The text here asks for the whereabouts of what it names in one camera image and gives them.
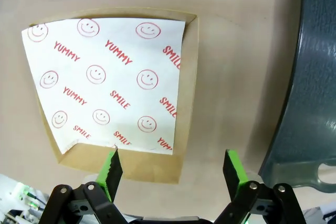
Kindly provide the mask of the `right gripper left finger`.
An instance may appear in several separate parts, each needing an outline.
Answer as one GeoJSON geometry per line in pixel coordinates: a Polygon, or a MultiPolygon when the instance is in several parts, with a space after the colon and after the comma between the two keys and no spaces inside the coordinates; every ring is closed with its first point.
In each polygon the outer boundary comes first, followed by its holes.
{"type": "Polygon", "coordinates": [[[113,203],[123,170],[116,148],[108,154],[95,181],[73,189],[57,185],[45,206],[39,223],[80,223],[94,215],[98,223],[127,223],[113,203]]]}

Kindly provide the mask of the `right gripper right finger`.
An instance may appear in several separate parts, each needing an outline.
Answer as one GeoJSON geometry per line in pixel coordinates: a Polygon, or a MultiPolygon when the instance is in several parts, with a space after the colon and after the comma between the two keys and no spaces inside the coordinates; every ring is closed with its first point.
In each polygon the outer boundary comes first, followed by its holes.
{"type": "Polygon", "coordinates": [[[265,223],[306,223],[293,188],[250,180],[236,151],[225,151],[223,174],[231,202],[215,223],[247,223],[251,215],[262,216],[265,223]]]}

